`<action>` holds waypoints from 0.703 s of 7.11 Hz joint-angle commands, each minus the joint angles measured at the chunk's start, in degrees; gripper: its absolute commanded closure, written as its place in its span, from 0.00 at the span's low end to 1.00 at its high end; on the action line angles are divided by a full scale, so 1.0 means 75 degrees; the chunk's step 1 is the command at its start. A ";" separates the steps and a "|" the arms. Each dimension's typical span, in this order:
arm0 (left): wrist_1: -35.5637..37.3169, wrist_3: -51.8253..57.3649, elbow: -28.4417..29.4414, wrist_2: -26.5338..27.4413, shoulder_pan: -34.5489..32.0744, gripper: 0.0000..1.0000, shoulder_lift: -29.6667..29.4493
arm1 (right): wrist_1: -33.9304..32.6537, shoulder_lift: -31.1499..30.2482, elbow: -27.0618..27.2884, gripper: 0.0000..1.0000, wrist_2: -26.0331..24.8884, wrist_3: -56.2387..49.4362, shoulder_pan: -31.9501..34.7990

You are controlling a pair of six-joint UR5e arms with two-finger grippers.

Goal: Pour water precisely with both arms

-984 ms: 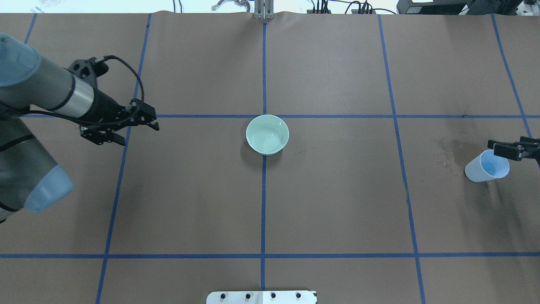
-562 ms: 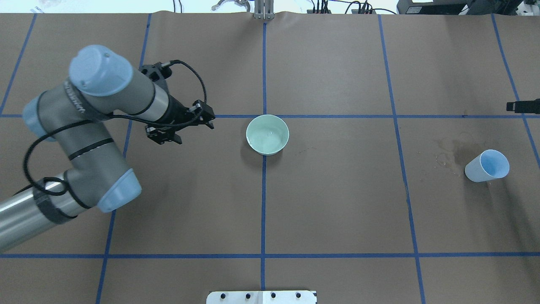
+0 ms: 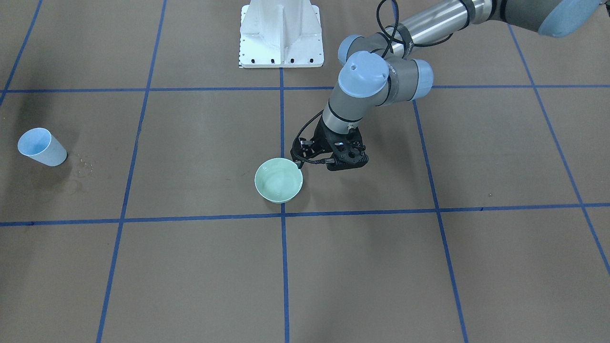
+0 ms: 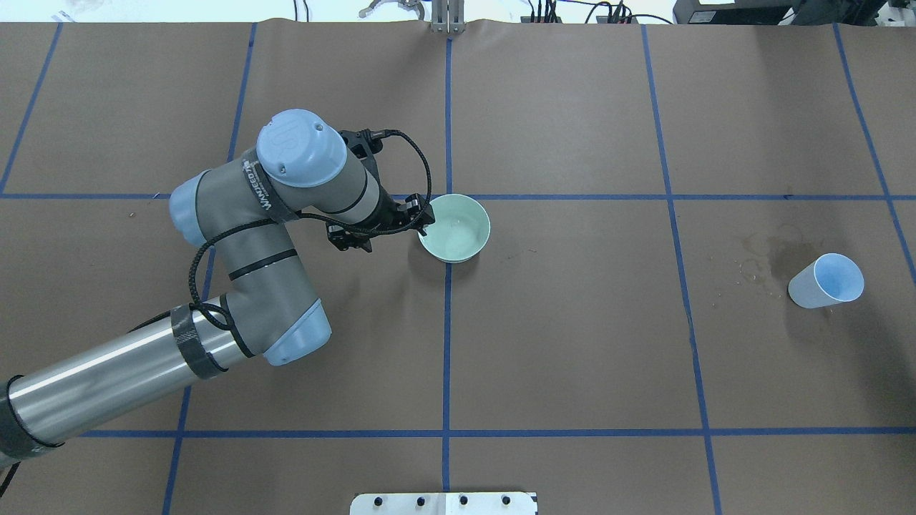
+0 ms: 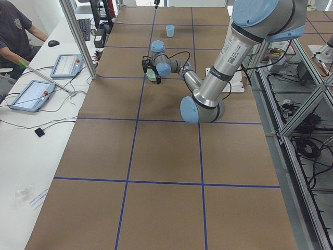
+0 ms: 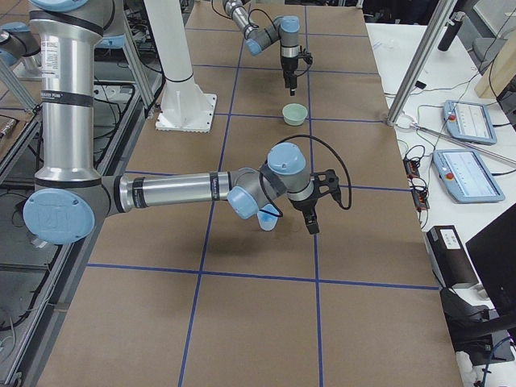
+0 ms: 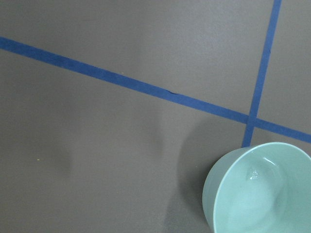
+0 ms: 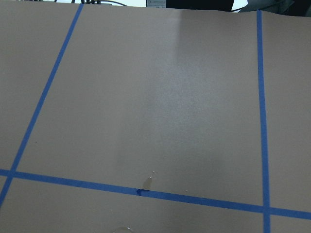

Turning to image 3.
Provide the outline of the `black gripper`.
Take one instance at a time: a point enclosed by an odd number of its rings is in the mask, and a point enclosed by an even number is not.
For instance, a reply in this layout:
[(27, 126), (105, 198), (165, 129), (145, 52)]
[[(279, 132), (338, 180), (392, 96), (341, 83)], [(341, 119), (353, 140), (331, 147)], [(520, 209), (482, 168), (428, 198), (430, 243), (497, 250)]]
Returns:
[(318, 124), (315, 128), (312, 141), (312, 151), (314, 156), (318, 156), (320, 154), (325, 153), (332, 154), (330, 145), (332, 145), (334, 142), (361, 141), (363, 143), (362, 135), (360, 134), (359, 128), (355, 126), (348, 126), (348, 132), (346, 134), (338, 134), (337, 132), (334, 132), (329, 127), (327, 127), (327, 125), (322, 119), (318, 120)]

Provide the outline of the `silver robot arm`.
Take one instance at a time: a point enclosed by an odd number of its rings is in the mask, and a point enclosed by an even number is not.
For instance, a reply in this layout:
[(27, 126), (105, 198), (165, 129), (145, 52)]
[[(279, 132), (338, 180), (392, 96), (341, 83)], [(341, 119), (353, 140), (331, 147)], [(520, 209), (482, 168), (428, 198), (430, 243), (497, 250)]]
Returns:
[(486, 21), (501, 21), (560, 38), (575, 32), (607, 0), (445, 0), (401, 20), (393, 4), (394, 24), (380, 31), (351, 35), (337, 52), (342, 69), (313, 137), (297, 135), (290, 150), (299, 166), (324, 164), (331, 171), (368, 163), (359, 124), (372, 107), (426, 96), (434, 82), (427, 61), (411, 59), (420, 48), (440, 45), (455, 32)]

